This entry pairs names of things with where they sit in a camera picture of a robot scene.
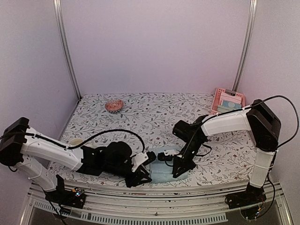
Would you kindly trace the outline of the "green panda towel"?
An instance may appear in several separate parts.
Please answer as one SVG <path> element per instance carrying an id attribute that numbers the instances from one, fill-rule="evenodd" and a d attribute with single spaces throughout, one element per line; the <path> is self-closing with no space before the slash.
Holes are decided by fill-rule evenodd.
<path id="1" fill-rule="evenodd" d="M 235 108 L 230 108 L 230 107 L 226 107 L 226 106 L 223 106 L 223 105 L 218 105 L 217 106 L 217 111 L 219 113 L 226 113 L 226 112 L 231 112 L 231 111 L 234 111 Z"/>

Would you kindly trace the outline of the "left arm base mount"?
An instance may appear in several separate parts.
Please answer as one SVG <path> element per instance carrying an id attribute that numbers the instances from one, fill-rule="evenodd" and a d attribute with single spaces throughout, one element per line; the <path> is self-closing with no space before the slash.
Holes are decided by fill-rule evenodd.
<path id="1" fill-rule="evenodd" d="M 58 184 L 53 191 L 45 191 L 45 199 L 59 206 L 83 209 L 86 200 L 84 192 L 84 189 L 78 187 L 66 190 L 64 184 Z"/>

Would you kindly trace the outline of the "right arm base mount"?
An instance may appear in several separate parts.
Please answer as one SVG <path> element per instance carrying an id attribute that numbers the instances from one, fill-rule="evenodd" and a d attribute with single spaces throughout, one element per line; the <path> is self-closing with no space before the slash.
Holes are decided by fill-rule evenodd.
<path id="1" fill-rule="evenodd" d="M 246 190 L 226 195 L 225 203 L 228 205 L 229 209 L 235 209 L 252 204 L 263 203 L 266 199 L 263 187 L 254 187 L 248 183 Z"/>

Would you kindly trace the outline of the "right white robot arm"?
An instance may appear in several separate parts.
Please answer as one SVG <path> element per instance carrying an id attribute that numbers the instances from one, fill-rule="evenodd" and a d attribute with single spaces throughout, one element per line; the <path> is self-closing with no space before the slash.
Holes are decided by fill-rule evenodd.
<path id="1" fill-rule="evenodd" d="M 278 148 L 281 122 L 263 100 L 238 110 L 199 116 L 193 123 L 178 121 L 172 133 L 185 142 L 185 146 L 173 158 L 172 176 L 177 178 L 196 166 L 194 157 L 209 136 L 245 130 L 251 133 L 256 148 L 256 158 L 250 188 L 243 193 L 242 200 L 253 204 L 260 198 L 260 189 L 267 178 L 272 160 Z"/>

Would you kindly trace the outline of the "light blue towel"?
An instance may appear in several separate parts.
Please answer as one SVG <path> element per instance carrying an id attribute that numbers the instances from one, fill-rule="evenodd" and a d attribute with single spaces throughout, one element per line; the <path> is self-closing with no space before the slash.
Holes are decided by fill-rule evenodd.
<path id="1" fill-rule="evenodd" d="M 173 145 L 173 146 L 164 146 L 164 147 L 157 147 L 157 148 L 150 149 L 150 151 L 153 151 L 157 156 L 157 159 L 154 162 L 149 164 L 150 177 L 152 179 L 151 183 L 161 184 L 161 183 L 168 183 L 168 182 L 187 179 L 188 178 L 187 173 L 177 178 L 174 178 L 172 174 L 173 169 L 167 166 L 165 162 L 158 160 L 158 154 L 163 153 L 165 150 L 166 151 L 170 150 L 175 153 L 179 153 L 180 148 L 178 145 Z"/>

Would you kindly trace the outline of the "pink plastic basket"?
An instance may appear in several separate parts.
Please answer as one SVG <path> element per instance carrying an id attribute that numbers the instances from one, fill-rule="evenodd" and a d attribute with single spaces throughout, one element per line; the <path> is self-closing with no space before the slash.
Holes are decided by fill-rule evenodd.
<path id="1" fill-rule="evenodd" d="M 223 88 L 216 88 L 211 106 L 211 114 L 241 109 L 245 106 L 245 96 L 241 93 Z"/>

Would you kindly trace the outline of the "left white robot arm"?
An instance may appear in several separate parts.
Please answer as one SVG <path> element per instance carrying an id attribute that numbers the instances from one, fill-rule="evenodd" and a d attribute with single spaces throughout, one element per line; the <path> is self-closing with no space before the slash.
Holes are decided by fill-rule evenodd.
<path id="1" fill-rule="evenodd" d="M 4 130 L 0 138 L 0 162 L 26 173 L 59 203 L 66 203 L 70 194 L 59 180 L 51 178 L 34 156 L 56 162 L 69 169 L 91 176 L 106 172 L 125 179 L 128 188 L 151 182 L 146 165 L 156 159 L 154 152 L 134 154 L 125 142 L 111 142 L 108 146 L 89 147 L 87 142 L 101 135 L 97 133 L 78 145 L 70 145 L 47 137 L 29 126 L 29 119 L 21 117 Z"/>

